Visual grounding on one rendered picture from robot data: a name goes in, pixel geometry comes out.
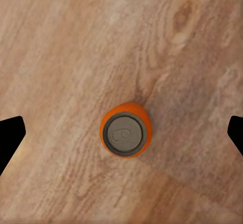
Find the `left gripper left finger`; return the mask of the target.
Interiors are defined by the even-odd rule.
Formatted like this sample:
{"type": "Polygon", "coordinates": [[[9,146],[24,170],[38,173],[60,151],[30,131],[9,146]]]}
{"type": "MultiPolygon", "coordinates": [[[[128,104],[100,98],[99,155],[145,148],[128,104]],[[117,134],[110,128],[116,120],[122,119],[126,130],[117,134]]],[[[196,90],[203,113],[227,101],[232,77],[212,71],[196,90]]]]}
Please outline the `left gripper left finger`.
{"type": "Polygon", "coordinates": [[[21,116],[0,121],[0,175],[25,135],[25,125],[21,116]]]}

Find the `can of soda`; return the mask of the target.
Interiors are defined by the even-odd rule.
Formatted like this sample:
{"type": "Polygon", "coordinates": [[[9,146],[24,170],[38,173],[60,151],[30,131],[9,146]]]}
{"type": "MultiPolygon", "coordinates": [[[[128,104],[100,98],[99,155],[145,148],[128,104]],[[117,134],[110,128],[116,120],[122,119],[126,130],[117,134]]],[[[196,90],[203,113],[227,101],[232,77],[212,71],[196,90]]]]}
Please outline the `can of soda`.
{"type": "Polygon", "coordinates": [[[124,159],[142,154],[150,145],[152,133],[149,116],[137,103],[115,107],[100,125],[100,138],[106,150],[124,159]]]}

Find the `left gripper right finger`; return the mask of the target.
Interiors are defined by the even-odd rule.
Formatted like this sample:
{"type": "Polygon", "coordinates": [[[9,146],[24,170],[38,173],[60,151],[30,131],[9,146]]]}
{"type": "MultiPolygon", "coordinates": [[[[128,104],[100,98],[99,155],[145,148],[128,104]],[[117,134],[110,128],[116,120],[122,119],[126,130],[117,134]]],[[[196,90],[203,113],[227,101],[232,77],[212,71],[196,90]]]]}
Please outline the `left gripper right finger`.
{"type": "Polygon", "coordinates": [[[228,126],[228,135],[243,155],[243,118],[232,116],[228,126]]]}

